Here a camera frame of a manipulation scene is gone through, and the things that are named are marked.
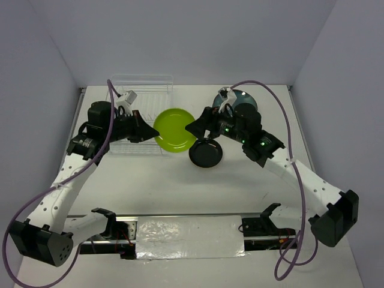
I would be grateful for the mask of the black plate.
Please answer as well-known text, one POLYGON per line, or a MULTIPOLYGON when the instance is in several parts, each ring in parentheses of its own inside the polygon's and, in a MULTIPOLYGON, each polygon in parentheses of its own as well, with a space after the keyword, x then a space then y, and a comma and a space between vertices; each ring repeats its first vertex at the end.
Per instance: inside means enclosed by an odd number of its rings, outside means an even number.
POLYGON ((188 156, 195 166, 207 169, 220 163, 223 149, 214 139, 197 139, 188 150, 188 156))

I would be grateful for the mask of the lime green plate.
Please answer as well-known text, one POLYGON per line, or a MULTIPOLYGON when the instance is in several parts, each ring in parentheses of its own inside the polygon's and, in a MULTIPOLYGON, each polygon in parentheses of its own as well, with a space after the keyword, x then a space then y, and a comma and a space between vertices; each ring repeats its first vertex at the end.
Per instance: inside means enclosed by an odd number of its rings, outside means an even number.
POLYGON ((157 145, 171 153, 189 150, 196 141, 196 137, 185 127, 194 122, 191 113, 180 108, 171 108, 161 112, 154 121, 153 128, 159 132, 155 137, 157 145))

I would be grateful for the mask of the dark green plate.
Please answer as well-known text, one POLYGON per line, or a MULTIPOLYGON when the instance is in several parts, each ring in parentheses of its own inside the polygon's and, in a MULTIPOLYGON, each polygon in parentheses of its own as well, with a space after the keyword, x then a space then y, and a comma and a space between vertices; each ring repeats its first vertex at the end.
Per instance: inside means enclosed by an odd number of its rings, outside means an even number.
MULTIPOLYGON (((248 103, 253 105, 256 108, 256 110, 258 110, 258 106, 255 99, 249 93, 242 90, 238 90, 238 89, 234 89, 233 91, 236 95, 236 101, 232 104, 233 109, 235 109, 239 104, 248 103)), ((216 97, 214 98, 212 107, 220 107, 222 102, 223 100, 221 99, 221 97, 219 95, 216 95, 216 97)))

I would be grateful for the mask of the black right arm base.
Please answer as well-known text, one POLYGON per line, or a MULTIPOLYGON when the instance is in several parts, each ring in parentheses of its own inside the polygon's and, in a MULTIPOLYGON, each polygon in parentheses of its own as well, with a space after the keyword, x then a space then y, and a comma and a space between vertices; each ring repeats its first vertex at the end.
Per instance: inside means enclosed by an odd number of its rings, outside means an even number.
POLYGON ((245 251, 279 250, 296 236, 292 228, 278 228, 269 216, 243 218, 238 230, 243 234, 245 251))

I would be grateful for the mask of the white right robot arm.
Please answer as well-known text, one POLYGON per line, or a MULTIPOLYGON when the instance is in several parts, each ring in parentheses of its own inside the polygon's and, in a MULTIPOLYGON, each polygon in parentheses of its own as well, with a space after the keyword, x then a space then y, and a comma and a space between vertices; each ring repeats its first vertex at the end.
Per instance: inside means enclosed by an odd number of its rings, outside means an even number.
POLYGON ((225 136, 242 145, 244 154, 260 167, 280 177, 292 188, 303 188, 314 211, 311 232, 327 247, 335 247, 358 220, 359 197, 352 191, 326 182, 298 160, 288 147, 262 128, 261 115, 250 103, 204 108, 201 116, 185 129, 198 139, 208 131, 211 138, 225 136))

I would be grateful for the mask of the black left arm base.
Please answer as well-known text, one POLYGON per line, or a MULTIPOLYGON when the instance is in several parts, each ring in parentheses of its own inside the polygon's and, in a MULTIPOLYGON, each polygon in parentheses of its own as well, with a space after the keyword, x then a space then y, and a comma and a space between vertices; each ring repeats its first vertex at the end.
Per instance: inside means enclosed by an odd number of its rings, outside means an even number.
POLYGON ((114 255, 124 260, 136 260, 138 217, 117 216, 110 236, 94 235, 80 248, 80 255, 114 255))

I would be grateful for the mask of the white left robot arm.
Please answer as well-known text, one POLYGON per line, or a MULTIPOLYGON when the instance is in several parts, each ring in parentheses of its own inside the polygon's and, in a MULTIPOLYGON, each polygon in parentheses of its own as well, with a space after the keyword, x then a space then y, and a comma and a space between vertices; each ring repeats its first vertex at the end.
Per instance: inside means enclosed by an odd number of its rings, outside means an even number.
POLYGON ((110 143, 127 139, 140 143, 159 136, 138 110, 126 114, 123 107, 112 108, 98 101, 88 109, 88 118, 70 140, 64 163, 50 191, 25 221, 14 220, 10 236, 18 251, 32 259, 59 267, 73 247, 94 235, 111 239, 122 226, 116 214, 94 208, 87 215, 68 220, 69 211, 88 178, 95 172, 110 143))

